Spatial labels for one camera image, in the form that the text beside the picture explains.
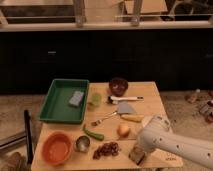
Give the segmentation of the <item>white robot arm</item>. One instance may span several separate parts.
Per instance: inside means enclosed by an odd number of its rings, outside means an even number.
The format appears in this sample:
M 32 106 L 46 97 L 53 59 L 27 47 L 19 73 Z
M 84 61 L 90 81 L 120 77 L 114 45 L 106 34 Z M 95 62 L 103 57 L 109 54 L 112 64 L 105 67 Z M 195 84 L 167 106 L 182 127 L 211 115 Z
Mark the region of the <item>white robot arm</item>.
M 145 153 L 160 149 L 213 170 L 213 142 L 173 133 L 165 116 L 145 116 L 141 125 L 137 142 Z

